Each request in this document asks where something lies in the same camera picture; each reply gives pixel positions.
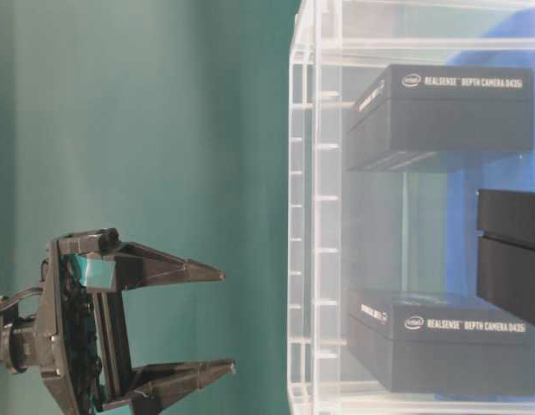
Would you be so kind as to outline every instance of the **clear plastic box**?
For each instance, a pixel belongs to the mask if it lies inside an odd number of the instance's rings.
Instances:
[[[350,349],[351,290],[476,297],[479,189],[535,192],[535,128],[533,149],[497,160],[423,171],[412,156],[397,169],[350,169],[350,113],[391,64],[528,67],[535,84],[535,1],[302,1],[290,50],[292,413],[535,414],[535,357],[525,394],[391,392]]]

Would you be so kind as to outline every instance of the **green backdrop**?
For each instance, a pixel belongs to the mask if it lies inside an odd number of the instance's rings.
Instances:
[[[115,226],[224,284],[125,296],[136,365],[236,357],[168,413],[285,414],[287,60],[297,0],[0,0],[0,293]],[[0,367],[0,414],[59,413]]]

